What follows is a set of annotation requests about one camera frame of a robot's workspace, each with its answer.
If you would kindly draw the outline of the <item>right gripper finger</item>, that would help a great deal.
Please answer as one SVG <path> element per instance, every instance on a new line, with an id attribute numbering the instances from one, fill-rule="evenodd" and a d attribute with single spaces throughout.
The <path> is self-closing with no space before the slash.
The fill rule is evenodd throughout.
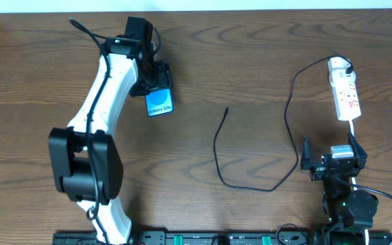
<path id="1" fill-rule="evenodd" d="M 358 168 L 363 169 L 365 167 L 368 155 L 356 141 L 355 136 L 351 132 L 348 133 L 348 144 L 353 150 L 354 158 L 357 162 Z"/>
<path id="2" fill-rule="evenodd" d="M 301 155 L 301 170 L 309 170 L 312 167 L 310 142 L 307 136 L 304 137 L 304 149 Z"/>

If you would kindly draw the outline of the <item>blue Galaxy smartphone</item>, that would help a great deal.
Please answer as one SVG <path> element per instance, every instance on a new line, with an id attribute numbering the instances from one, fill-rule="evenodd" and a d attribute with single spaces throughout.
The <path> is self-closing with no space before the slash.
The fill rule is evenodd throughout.
<path id="1" fill-rule="evenodd" d="M 170 89 L 151 92 L 145 96 L 145 101 L 149 117 L 168 114 L 174 111 L 172 91 Z"/>

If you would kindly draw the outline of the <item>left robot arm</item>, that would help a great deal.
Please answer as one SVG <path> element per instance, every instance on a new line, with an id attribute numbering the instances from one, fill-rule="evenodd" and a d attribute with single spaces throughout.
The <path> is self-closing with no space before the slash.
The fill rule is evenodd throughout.
<path id="1" fill-rule="evenodd" d="M 70 23 L 92 38 L 99 67 L 82 107 L 65 128 L 48 137 L 54 184 L 77 203 L 94 231 L 55 233 L 53 244 L 134 244 L 132 222 L 119 193 L 123 164 L 114 133 L 128 96 L 139 97 L 172 88 L 169 64 L 158 60 L 159 32 L 145 18 L 130 16 L 125 32 L 115 37 L 93 33 L 75 18 Z"/>

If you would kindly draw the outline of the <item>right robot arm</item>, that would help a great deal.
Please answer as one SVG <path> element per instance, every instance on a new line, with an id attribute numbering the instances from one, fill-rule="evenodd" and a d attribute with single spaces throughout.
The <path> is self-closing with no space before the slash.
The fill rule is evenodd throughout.
<path id="1" fill-rule="evenodd" d="M 312 181 L 323 183 L 323 210 L 329 223 L 312 233 L 310 244 L 366 244 L 366 230 L 372 228 L 378 198 L 355 188 L 350 182 L 365 167 L 368 155 L 348 134 L 348 144 L 333 146 L 320 161 L 313 161 L 308 137 L 304 138 L 301 169 Z"/>

